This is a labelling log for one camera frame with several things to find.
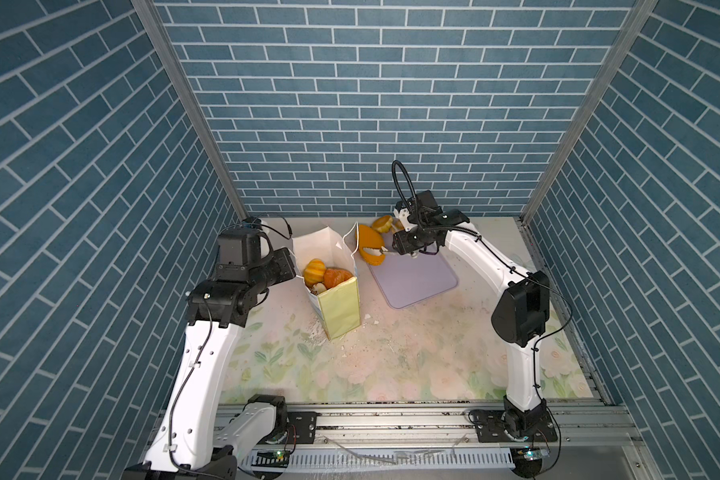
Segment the orange egg tart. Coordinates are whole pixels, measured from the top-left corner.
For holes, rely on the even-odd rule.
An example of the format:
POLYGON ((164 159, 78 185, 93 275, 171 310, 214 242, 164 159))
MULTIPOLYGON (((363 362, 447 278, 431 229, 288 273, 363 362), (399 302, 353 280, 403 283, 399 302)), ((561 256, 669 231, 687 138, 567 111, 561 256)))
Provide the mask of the orange egg tart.
POLYGON ((312 259, 305 266, 302 277, 307 287, 312 287, 318 283, 322 283, 327 267, 325 263, 318 259, 312 259))

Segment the white chocolate drizzle donut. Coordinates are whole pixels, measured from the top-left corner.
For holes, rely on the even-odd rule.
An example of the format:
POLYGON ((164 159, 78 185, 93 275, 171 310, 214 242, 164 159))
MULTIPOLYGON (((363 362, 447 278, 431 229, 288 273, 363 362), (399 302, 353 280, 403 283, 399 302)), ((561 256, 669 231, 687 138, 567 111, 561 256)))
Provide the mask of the white chocolate drizzle donut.
POLYGON ((323 283, 316 283, 311 287, 311 292, 313 295, 320 295, 327 290, 328 288, 323 283))

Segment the brown croissant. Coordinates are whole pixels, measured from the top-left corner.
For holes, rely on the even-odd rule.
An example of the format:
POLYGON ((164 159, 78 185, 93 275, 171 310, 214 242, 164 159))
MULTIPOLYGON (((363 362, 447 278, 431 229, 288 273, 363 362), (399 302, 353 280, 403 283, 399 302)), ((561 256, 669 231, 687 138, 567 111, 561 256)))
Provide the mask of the brown croissant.
POLYGON ((354 274, 341 268, 327 268, 323 274, 322 284, 332 289, 354 277, 354 274))

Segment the long oval orange bread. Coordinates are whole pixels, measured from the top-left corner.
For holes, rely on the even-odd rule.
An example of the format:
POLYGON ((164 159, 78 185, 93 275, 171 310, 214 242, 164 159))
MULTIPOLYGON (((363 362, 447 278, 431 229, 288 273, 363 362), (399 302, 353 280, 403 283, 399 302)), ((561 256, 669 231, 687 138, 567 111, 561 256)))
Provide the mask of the long oval orange bread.
POLYGON ((359 225, 356 240, 358 252, 368 265, 379 266, 384 262, 386 246, 379 232, 367 225, 359 225))

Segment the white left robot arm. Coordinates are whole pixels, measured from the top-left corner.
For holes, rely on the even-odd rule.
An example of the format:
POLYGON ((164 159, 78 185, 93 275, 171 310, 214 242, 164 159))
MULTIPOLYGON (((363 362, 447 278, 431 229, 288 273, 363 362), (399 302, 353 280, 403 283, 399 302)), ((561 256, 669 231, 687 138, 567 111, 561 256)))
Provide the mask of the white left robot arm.
POLYGON ((214 431, 224 372, 249 313, 270 287, 297 275, 292 253, 272 249, 243 279, 208 279, 188 295, 182 358, 165 416, 144 459, 125 479, 233 479, 261 441, 285 435, 281 396, 255 395, 220 433, 214 431))

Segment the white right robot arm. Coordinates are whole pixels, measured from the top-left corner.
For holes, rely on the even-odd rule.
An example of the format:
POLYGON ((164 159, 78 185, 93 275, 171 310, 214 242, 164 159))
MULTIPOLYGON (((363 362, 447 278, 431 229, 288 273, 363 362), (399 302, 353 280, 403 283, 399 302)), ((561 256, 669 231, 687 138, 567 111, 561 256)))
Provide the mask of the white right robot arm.
POLYGON ((432 245, 455 253, 498 295, 491 325, 507 345, 509 378, 502 422, 516 441, 532 437, 545 423, 547 402, 541 393, 538 351, 550 317, 550 282, 498 251, 458 210, 428 210, 418 219, 402 203, 394 209, 402 229, 392 248, 401 255, 426 253, 432 245))

